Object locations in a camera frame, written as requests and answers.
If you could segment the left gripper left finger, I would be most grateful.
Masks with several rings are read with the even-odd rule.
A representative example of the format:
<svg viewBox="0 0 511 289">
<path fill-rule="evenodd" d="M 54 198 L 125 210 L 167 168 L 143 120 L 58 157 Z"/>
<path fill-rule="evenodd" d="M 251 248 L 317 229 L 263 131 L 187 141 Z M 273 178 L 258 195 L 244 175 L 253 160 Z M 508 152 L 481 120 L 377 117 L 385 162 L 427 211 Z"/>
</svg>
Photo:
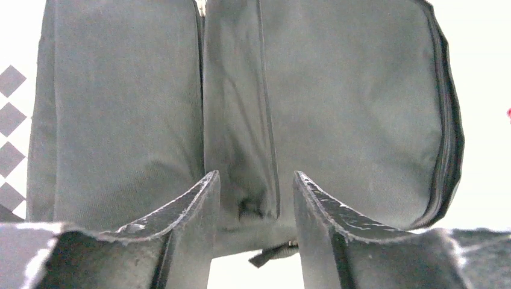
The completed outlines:
<svg viewBox="0 0 511 289">
<path fill-rule="evenodd" d="M 206 288 L 219 172 L 115 231 L 70 223 L 3 223 L 2 288 Z"/>
</svg>

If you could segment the black backpack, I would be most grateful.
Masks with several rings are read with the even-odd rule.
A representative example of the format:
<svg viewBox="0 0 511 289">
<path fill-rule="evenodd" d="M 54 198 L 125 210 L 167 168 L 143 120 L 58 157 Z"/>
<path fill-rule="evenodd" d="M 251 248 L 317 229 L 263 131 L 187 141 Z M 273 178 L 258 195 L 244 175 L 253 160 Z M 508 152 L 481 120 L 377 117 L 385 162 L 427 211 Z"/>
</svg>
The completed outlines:
<svg viewBox="0 0 511 289">
<path fill-rule="evenodd" d="M 48 1 L 27 219 L 117 229 L 221 177 L 215 256 L 296 239 L 294 174 L 400 229 L 443 218 L 464 136 L 426 1 Z"/>
</svg>

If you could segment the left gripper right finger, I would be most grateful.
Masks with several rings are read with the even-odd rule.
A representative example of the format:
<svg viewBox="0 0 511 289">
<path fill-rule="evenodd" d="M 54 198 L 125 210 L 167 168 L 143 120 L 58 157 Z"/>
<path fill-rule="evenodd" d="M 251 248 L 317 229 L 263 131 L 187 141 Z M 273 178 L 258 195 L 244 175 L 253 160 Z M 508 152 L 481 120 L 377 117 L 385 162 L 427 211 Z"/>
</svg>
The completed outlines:
<svg viewBox="0 0 511 289">
<path fill-rule="evenodd" d="M 299 171 L 293 193 L 306 288 L 510 287 L 508 231 L 403 231 L 360 214 Z"/>
</svg>

